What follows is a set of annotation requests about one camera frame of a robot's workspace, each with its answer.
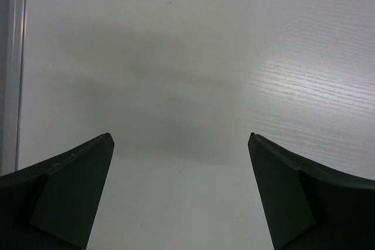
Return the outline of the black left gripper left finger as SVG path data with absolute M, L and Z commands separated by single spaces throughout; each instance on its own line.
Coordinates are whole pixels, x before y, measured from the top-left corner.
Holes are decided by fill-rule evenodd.
M 1 176 L 1 249 L 86 249 L 113 151 L 104 133 Z

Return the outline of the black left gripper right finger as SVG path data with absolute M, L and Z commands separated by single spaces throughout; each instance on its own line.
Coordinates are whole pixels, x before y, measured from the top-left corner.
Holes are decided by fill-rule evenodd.
M 374 249 L 374 181 L 252 133 L 251 164 L 274 249 Z

